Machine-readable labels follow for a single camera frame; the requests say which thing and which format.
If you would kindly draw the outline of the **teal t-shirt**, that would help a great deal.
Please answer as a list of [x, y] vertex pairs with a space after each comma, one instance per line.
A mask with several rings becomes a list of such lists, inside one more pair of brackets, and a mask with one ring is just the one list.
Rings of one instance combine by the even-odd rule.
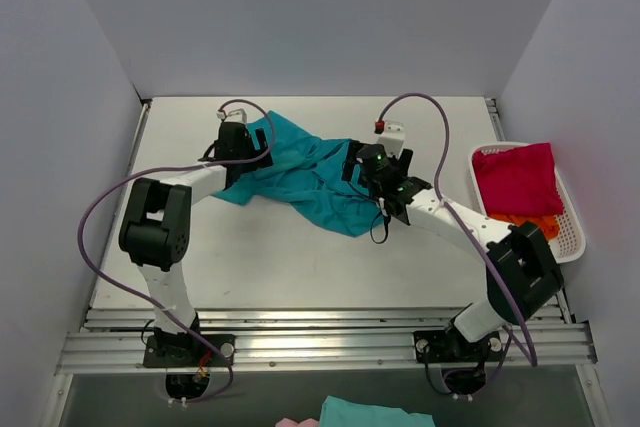
[[254, 135], [276, 130], [273, 164], [241, 175], [214, 196], [245, 206], [255, 196], [288, 204], [317, 227], [349, 237], [368, 234], [383, 219], [377, 204], [354, 182], [342, 180], [349, 141], [317, 137], [271, 111], [248, 124]]

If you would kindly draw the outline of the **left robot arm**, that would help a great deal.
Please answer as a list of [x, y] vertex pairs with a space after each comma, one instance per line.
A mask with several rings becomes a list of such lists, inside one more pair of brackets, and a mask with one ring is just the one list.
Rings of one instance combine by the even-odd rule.
[[154, 336], [179, 366], [194, 364], [202, 352], [199, 318], [184, 280], [182, 260], [190, 242], [192, 207], [233, 186], [243, 175], [273, 164], [263, 128], [224, 121], [207, 148], [200, 169], [173, 178], [142, 177], [133, 183], [118, 243], [143, 276], [154, 305]]

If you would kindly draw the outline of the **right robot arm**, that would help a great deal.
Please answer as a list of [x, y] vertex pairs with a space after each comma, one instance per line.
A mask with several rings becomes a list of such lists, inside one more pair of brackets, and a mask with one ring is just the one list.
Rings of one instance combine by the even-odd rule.
[[489, 334], [530, 319], [564, 287], [564, 277], [539, 227], [498, 221], [446, 199], [433, 185], [407, 175], [411, 156], [395, 159], [380, 144], [351, 141], [342, 179], [358, 175], [385, 223], [395, 219], [424, 229], [484, 262], [486, 298], [456, 315], [443, 337], [447, 353], [464, 360]]

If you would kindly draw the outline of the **magenta t-shirt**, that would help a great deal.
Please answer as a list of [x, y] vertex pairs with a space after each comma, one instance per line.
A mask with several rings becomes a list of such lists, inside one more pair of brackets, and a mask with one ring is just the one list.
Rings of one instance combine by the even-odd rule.
[[471, 165], [489, 214], [542, 217], [564, 212], [549, 143], [477, 152]]

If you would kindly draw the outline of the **orange t-shirt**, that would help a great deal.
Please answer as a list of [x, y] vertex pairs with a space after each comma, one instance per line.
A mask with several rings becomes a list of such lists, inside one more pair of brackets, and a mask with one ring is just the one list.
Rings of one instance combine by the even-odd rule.
[[560, 233], [560, 226], [554, 215], [527, 217], [509, 214], [490, 214], [489, 217], [516, 226], [521, 226], [527, 222], [532, 223], [542, 231], [547, 241], [555, 239]]

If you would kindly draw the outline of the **white plastic basket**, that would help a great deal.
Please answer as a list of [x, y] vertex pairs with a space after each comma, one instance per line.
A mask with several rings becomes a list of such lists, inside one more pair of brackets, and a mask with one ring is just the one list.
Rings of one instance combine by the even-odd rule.
[[550, 144], [479, 146], [469, 156], [469, 171], [481, 211], [496, 220], [539, 227], [559, 264], [582, 256], [584, 232]]

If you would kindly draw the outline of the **folded mint t-shirt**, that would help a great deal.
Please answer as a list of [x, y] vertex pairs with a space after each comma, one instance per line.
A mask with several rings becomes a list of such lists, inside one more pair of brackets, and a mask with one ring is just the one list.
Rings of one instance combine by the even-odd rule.
[[364, 427], [434, 427], [431, 415], [408, 413], [400, 408], [352, 403], [328, 396], [322, 404], [319, 425]]

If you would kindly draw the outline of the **folded pink t-shirt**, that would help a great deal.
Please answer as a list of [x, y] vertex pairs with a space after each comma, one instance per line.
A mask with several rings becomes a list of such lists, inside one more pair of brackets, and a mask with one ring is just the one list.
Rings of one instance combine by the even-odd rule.
[[283, 418], [279, 420], [275, 427], [318, 427], [319, 421], [313, 418], [307, 418], [301, 421], [297, 421], [290, 418]]

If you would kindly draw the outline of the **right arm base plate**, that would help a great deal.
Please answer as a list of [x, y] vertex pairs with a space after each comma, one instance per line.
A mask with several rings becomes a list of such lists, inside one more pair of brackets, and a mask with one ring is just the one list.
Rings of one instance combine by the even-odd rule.
[[418, 330], [412, 336], [416, 360], [423, 364], [497, 362], [503, 353], [497, 331], [476, 342], [467, 341], [453, 328]]

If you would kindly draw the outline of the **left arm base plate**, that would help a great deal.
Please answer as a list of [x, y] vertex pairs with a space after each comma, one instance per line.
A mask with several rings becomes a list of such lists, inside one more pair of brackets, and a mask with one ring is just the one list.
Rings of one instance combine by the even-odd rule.
[[236, 337], [231, 334], [209, 334], [203, 337], [220, 351], [205, 356], [209, 348], [188, 334], [158, 335], [146, 340], [142, 365], [145, 368], [224, 367], [233, 363]]

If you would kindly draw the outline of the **aluminium rail frame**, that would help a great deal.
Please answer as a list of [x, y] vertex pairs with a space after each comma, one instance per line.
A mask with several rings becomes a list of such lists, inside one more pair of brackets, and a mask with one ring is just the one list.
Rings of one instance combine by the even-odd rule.
[[[217, 133], [220, 97], [156, 97], [147, 102], [131, 170], [180, 165]], [[325, 138], [371, 141], [388, 97], [257, 97], [265, 110]], [[477, 207], [468, 155], [500, 139], [495, 107], [483, 97], [440, 97], [451, 128], [443, 191]], [[405, 99], [389, 120], [407, 128], [412, 173], [433, 175], [442, 123], [423, 99]], [[256, 198], [246, 207], [218, 199], [196, 206], [184, 261], [191, 302], [204, 331], [236, 336], [234, 370], [378, 370], [417, 368], [413, 332], [442, 327], [484, 293], [483, 267], [444, 239], [394, 222], [389, 241], [371, 243], [316, 228], [290, 207]], [[64, 374], [151, 373], [142, 365], [139, 329], [153, 312], [98, 281], [80, 333], [69, 334]], [[541, 366], [592, 364], [589, 327], [569, 320], [552, 298], [528, 323]]]

